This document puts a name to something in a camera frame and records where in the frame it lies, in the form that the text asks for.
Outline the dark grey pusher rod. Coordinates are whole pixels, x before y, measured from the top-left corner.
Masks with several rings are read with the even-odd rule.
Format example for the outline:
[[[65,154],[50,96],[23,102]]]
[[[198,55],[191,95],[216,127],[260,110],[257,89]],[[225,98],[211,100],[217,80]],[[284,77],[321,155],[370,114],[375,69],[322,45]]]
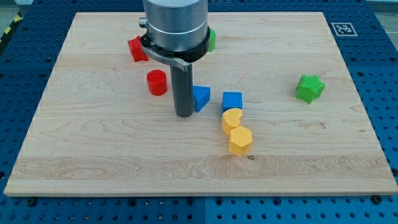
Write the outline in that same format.
[[[186,118],[193,113],[193,67],[190,64],[186,71],[177,67],[170,68],[174,107],[177,116]]]

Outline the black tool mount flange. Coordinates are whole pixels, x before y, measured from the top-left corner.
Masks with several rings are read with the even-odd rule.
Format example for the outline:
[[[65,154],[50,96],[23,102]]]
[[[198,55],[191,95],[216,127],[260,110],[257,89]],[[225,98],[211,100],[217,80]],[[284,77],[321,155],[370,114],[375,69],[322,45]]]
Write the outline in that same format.
[[[177,67],[187,71],[188,66],[206,55],[210,46],[210,28],[207,27],[207,33],[202,43],[193,49],[183,52],[164,50],[155,45],[148,34],[140,38],[142,51],[151,59],[171,67]]]

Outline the green block behind arm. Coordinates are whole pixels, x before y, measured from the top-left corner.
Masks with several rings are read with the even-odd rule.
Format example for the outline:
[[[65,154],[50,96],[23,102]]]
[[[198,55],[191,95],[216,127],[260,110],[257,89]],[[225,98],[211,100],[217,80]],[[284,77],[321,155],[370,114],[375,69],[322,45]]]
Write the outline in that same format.
[[[213,51],[215,49],[215,45],[216,45],[216,32],[213,29],[210,29],[208,51],[209,52]]]

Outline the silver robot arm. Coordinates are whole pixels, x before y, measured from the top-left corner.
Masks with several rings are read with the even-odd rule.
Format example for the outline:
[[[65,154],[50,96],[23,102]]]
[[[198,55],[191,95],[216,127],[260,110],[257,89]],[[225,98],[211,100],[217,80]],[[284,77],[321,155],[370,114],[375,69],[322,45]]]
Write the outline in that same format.
[[[168,65],[177,116],[192,115],[193,62],[201,59],[210,45],[206,0],[143,0],[145,16],[139,26],[142,51]]]

